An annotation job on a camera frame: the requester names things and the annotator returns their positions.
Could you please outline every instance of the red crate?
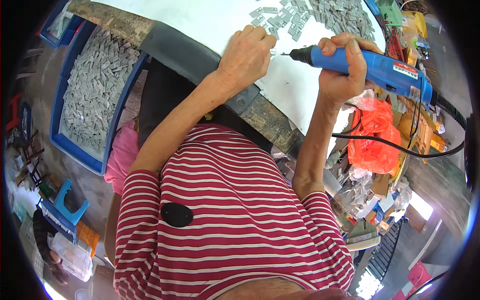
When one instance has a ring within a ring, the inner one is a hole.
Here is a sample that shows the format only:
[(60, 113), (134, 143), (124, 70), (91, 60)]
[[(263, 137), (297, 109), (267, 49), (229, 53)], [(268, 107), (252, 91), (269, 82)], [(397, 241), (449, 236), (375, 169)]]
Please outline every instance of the red crate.
[(391, 36), (388, 40), (388, 57), (393, 59), (405, 62), (403, 58), (402, 47), (400, 46), (400, 40), (398, 39), (398, 35)]

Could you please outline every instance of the pink cloth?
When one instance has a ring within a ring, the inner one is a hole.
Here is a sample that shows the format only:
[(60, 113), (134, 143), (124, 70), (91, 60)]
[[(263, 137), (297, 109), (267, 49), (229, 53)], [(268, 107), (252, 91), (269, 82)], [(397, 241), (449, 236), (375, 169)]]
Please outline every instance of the pink cloth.
[(112, 152), (108, 158), (103, 178), (113, 185), (113, 191), (123, 194), (123, 182), (138, 154), (138, 132), (134, 130), (135, 120), (126, 122), (113, 139)]

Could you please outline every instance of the orange plastic bag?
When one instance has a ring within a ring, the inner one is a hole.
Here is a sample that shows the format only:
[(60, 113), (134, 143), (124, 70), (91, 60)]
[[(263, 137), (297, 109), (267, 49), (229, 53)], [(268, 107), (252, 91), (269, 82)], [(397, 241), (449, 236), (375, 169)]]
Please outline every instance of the orange plastic bag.
[[(360, 126), (351, 135), (376, 136), (400, 145), (400, 132), (392, 124), (392, 108), (385, 101), (377, 101), (374, 111), (363, 110)], [(355, 114), (357, 124), (360, 114)], [(399, 150), (372, 140), (349, 140), (348, 161), (354, 167), (379, 174), (389, 173), (398, 161)]]

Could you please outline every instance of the pipe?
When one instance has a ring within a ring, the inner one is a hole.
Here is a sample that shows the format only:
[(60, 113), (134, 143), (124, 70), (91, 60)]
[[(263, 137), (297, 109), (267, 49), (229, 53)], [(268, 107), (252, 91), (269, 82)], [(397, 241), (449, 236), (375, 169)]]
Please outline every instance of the pipe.
[(430, 243), (432, 242), (433, 238), (435, 237), (435, 235), (437, 234), (437, 231), (438, 229), (440, 228), (440, 225), (442, 224), (442, 219), (440, 219), (440, 221), (438, 221), (438, 224), (437, 224), (437, 227), (435, 227), (435, 230), (432, 232), (432, 235), (430, 235), (427, 243), (425, 244), (425, 246), (423, 246), (423, 249), (420, 251), (420, 253), (417, 255), (417, 257), (415, 258), (415, 260), (412, 262), (412, 264), (408, 267), (408, 270), (410, 271), (416, 264), (417, 262), (420, 260), (420, 258), (425, 254), (425, 252), (427, 251), (427, 248), (428, 246), (430, 246)]

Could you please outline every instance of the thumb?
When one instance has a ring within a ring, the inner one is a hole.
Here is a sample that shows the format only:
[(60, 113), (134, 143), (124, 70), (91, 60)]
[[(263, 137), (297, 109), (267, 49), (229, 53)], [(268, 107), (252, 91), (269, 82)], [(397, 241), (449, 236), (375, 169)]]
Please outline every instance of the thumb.
[(351, 39), (345, 46), (345, 56), (348, 62), (348, 89), (352, 96), (358, 96), (365, 89), (367, 62), (363, 57), (357, 40)]

